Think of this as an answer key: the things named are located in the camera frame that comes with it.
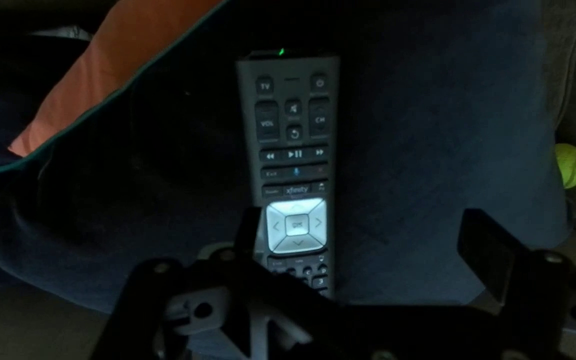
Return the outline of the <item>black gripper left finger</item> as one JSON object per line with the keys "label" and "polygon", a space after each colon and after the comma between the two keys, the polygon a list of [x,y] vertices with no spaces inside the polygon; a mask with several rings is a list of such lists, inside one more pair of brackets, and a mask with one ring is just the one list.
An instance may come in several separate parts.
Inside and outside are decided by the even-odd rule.
{"label": "black gripper left finger", "polygon": [[244,263],[253,258],[257,228],[262,220],[262,210],[252,206],[244,212],[241,222],[237,226],[234,244],[231,244],[231,260]]}

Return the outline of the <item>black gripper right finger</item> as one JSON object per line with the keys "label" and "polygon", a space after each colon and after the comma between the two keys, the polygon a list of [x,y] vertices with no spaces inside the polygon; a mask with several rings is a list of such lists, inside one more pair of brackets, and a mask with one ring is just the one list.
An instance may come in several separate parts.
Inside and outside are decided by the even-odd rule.
{"label": "black gripper right finger", "polygon": [[530,251],[483,210],[466,208],[457,234],[457,254],[499,303],[506,303],[513,264]]}

